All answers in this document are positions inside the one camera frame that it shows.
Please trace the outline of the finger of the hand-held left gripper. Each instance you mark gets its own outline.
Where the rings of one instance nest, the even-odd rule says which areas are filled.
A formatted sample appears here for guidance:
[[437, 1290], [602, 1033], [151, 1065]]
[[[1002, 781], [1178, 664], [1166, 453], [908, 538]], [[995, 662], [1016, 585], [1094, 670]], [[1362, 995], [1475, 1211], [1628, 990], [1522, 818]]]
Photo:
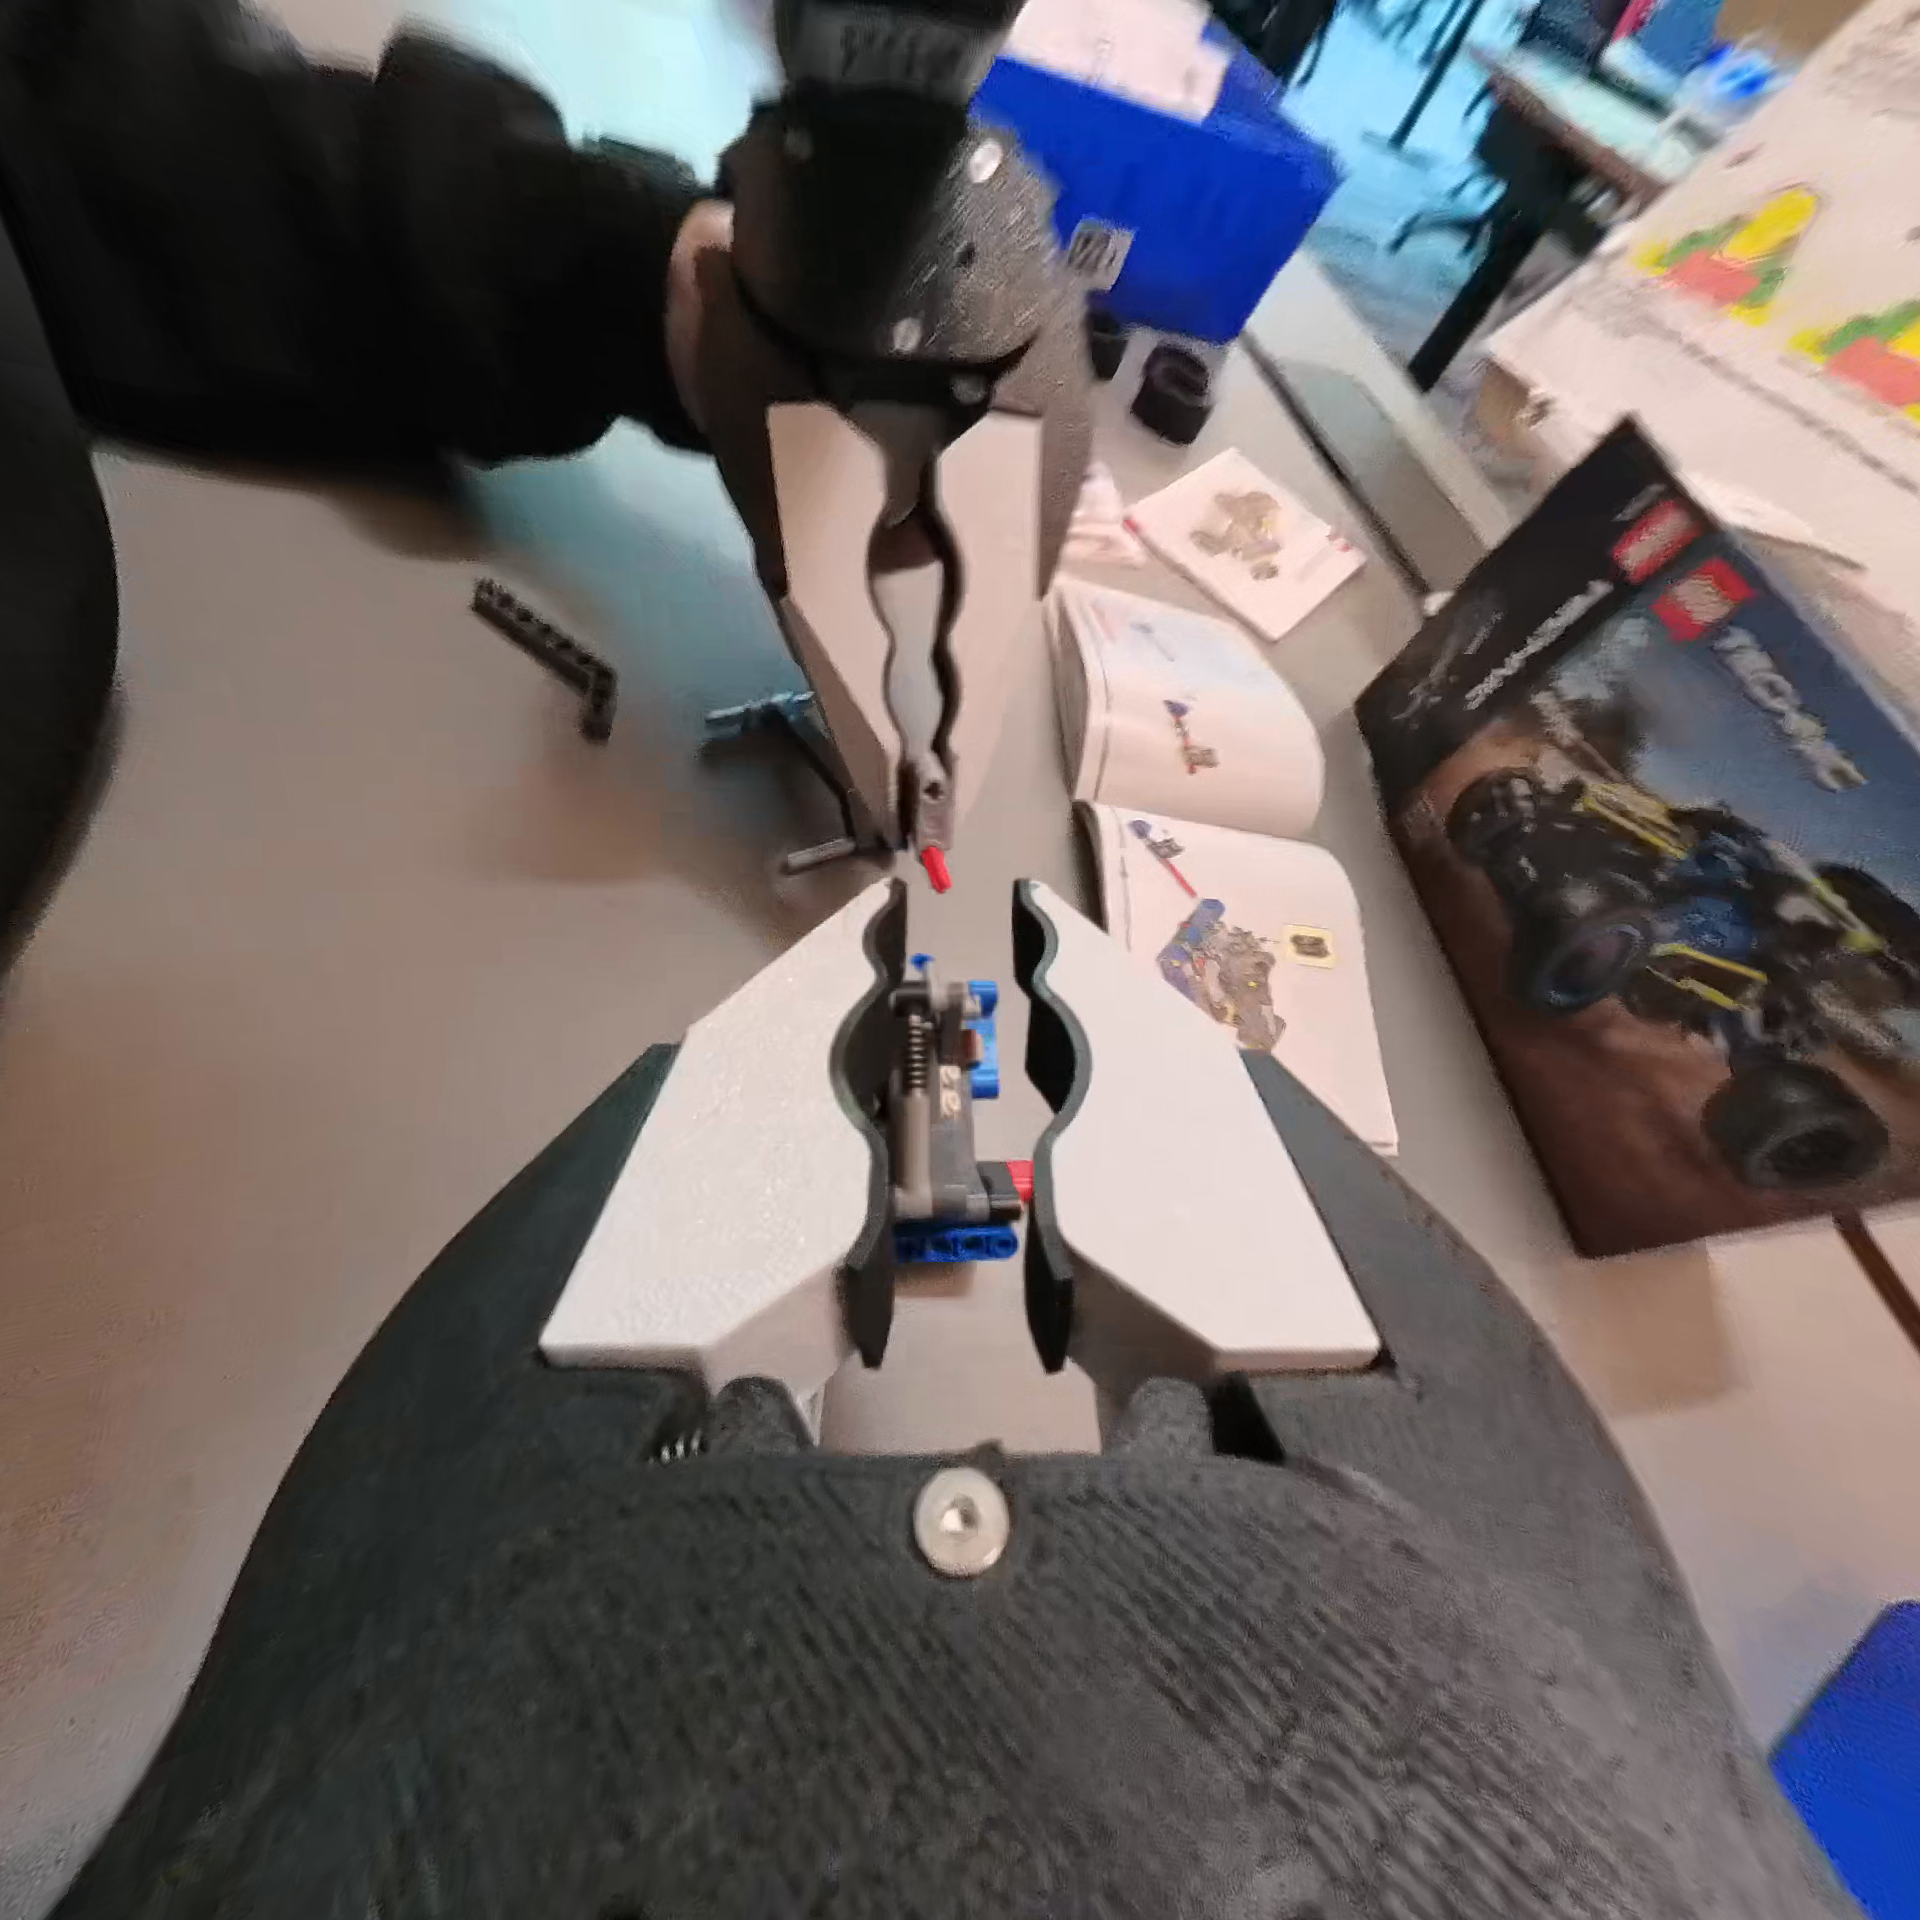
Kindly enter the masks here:
[[789, 400], [767, 408], [775, 527], [784, 585], [775, 593], [831, 742], [855, 816], [893, 853], [915, 846], [902, 725], [888, 690], [895, 638], [874, 593], [874, 538], [895, 503], [918, 497], [917, 411], [863, 397]]
[[949, 847], [980, 795], [1039, 601], [1060, 565], [1093, 453], [1083, 347], [1035, 347], [933, 455], [924, 506], [943, 565], [931, 643], [941, 693], [933, 750], [951, 773]]

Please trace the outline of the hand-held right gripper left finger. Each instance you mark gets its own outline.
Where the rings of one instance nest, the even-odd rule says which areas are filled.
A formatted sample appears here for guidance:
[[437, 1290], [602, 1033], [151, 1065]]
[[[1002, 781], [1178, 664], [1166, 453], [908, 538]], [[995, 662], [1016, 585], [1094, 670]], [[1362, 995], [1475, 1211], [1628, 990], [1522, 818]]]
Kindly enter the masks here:
[[694, 1021], [542, 1335], [556, 1367], [830, 1379], [886, 1182], [834, 1048], [902, 966], [877, 880]]

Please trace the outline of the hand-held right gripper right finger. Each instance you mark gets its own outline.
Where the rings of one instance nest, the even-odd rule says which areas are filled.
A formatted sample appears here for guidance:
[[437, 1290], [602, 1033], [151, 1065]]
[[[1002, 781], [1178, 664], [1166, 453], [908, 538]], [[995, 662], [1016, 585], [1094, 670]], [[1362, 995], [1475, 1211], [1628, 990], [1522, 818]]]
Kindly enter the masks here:
[[1024, 1315], [1050, 1373], [1359, 1373], [1386, 1354], [1263, 1102], [1286, 1073], [1039, 880], [1012, 887], [1031, 1151]]

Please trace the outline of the blue grey lego chassis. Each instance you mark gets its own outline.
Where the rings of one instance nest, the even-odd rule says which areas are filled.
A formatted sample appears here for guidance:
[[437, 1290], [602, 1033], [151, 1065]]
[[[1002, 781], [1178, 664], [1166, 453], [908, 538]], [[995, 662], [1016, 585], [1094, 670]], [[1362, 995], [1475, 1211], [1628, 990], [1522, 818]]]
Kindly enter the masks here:
[[975, 1151], [975, 1107], [1002, 1091], [999, 984], [943, 976], [909, 953], [888, 999], [891, 1070], [880, 1096], [893, 1256], [908, 1277], [1020, 1256], [1029, 1161]]

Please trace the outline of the grey blue lego axle assembly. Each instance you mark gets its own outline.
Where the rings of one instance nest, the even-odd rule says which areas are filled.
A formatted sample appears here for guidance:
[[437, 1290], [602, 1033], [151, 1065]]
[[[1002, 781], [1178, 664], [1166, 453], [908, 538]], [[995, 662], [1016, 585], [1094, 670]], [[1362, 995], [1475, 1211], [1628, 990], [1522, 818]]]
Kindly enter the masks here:
[[947, 895], [952, 888], [952, 778], [935, 750], [911, 752], [901, 761], [898, 823], [902, 850], [918, 863], [931, 891]]

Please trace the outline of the person's left forearm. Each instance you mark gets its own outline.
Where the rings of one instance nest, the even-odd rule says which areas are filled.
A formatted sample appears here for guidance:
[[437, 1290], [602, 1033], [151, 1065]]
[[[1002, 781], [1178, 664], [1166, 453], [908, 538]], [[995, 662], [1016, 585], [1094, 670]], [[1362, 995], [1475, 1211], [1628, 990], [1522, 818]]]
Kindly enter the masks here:
[[703, 447], [676, 157], [578, 143], [445, 37], [331, 63], [251, 3], [5, 3], [5, 235], [95, 432], [214, 462]]

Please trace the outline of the open lego instruction booklet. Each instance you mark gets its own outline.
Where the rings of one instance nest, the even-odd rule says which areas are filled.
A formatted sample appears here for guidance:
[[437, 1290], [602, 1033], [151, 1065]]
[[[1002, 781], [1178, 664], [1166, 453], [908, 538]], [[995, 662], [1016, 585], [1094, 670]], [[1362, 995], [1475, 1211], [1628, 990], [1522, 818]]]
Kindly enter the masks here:
[[1359, 901], [1314, 837], [1328, 767], [1308, 707], [1212, 614], [1060, 577], [1045, 624], [1104, 928], [1394, 1158]]

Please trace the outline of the closed white lego booklet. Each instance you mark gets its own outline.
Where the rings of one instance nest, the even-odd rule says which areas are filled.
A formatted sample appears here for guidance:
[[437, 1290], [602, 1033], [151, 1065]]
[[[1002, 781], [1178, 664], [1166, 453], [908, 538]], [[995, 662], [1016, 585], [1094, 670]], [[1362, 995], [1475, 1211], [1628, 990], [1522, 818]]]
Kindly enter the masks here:
[[1269, 643], [1365, 566], [1351, 538], [1237, 447], [1140, 495], [1123, 520], [1156, 560]]

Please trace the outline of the black angled lego beam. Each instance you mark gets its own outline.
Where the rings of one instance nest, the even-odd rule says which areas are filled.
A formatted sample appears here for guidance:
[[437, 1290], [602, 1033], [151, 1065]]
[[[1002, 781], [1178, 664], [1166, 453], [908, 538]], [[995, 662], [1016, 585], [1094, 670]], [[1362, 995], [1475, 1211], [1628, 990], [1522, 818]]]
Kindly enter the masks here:
[[472, 581], [470, 613], [573, 696], [578, 730], [586, 741], [592, 745], [610, 741], [618, 714], [618, 672], [606, 657], [495, 577]]

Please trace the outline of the black lego set box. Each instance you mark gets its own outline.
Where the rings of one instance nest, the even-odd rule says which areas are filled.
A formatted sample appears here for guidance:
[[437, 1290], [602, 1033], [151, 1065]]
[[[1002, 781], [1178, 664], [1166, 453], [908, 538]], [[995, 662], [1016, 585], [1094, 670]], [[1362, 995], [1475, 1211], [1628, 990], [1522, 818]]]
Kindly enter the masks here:
[[1915, 727], [1636, 421], [1352, 711], [1584, 1256], [1915, 1209]]

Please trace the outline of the person's left hand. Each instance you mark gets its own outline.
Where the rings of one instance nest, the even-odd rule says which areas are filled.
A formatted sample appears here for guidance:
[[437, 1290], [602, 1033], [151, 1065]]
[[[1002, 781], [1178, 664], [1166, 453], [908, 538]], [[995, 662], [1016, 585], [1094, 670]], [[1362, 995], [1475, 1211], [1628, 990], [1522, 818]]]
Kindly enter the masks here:
[[719, 463], [757, 458], [782, 363], [749, 310], [733, 262], [733, 209], [701, 198], [667, 258], [662, 347], [679, 403]]

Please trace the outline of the person's black clothed torso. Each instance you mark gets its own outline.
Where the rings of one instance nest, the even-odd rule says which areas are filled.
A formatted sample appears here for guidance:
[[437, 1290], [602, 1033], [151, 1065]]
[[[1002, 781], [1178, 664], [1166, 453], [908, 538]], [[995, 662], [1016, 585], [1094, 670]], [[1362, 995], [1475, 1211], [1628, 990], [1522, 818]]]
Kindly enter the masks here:
[[90, 432], [2, 239], [2, 971], [63, 882], [115, 742], [120, 603]]

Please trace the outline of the printed paper instruction sheet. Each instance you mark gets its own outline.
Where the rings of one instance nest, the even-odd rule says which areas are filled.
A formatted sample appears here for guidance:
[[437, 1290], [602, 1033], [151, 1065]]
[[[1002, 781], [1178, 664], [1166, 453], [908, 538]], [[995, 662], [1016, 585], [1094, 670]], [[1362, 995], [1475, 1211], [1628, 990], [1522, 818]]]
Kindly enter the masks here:
[[1557, 447], [1629, 415], [1915, 619], [1918, 3], [1855, 10], [1488, 354]]

